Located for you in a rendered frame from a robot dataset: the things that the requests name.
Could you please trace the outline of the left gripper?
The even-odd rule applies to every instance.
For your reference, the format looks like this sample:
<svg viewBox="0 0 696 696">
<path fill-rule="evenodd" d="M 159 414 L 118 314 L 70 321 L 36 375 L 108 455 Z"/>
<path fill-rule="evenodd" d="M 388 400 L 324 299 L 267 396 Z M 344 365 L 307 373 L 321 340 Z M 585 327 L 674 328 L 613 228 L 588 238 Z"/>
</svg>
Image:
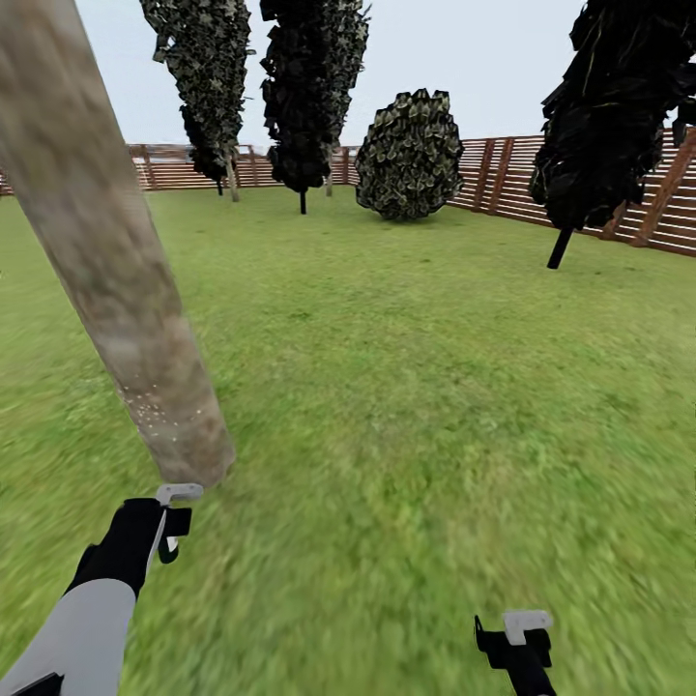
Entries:
<svg viewBox="0 0 696 696">
<path fill-rule="evenodd" d="M 192 508 L 166 507 L 166 525 L 160 539 L 188 535 L 190 531 L 190 519 L 193 516 Z"/>
</svg>

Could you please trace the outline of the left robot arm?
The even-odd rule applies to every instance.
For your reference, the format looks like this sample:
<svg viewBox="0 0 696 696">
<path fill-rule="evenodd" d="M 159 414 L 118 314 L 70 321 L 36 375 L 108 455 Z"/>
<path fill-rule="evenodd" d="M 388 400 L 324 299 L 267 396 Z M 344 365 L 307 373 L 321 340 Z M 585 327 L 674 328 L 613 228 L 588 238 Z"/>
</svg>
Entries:
<svg viewBox="0 0 696 696">
<path fill-rule="evenodd" d="M 131 498 L 113 515 L 100 545 L 90 544 L 73 581 L 16 664 L 0 696 L 117 696 L 132 612 L 159 543 L 188 535 L 202 486 L 163 483 L 156 498 Z"/>
</svg>

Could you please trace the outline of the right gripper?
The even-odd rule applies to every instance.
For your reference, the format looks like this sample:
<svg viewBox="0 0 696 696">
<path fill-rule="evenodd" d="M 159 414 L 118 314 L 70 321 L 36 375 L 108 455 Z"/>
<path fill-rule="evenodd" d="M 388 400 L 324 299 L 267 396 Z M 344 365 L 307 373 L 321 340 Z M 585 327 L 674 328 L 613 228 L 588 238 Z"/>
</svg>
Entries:
<svg viewBox="0 0 696 696">
<path fill-rule="evenodd" d="M 544 668 L 551 666 L 548 638 L 543 630 L 526 630 L 525 645 L 516 646 L 509 643 L 504 631 L 484 631 L 479 624 L 475 617 L 478 650 L 487 652 L 492 668 L 514 673 L 522 665 L 534 665 L 546 673 Z"/>
</svg>

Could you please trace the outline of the pesticide atomizer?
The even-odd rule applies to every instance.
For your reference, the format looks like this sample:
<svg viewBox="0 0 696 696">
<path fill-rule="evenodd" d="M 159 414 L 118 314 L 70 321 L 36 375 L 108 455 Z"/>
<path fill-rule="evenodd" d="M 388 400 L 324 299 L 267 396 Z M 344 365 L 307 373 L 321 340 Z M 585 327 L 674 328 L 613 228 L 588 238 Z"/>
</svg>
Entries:
<svg viewBox="0 0 696 696">
<path fill-rule="evenodd" d="M 177 547 L 177 537 L 168 536 L 161 540 L 157 550 L 159 554 L 159 560 L 162 564 L 170 564 L 175 560 L 179 553 L 179 548 Z"/>
</svg>

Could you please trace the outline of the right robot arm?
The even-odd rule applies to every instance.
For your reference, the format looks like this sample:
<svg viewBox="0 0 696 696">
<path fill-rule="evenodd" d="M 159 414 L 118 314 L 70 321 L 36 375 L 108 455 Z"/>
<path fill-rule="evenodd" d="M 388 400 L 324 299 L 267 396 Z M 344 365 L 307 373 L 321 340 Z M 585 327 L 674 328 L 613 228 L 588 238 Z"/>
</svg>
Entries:
<svg viewBox="0 0 696 696">
<path fill-rule="evenodd" d="M 554 624 L 548 610 L 504 612 L 505 631 L 484 631 L 475 617 L 477 645 L 486 651 L 490 666 L 506 669 L 517 696 L 558 696 L 544 668 L 551 666 L 545 631 Z"/>
</svg>

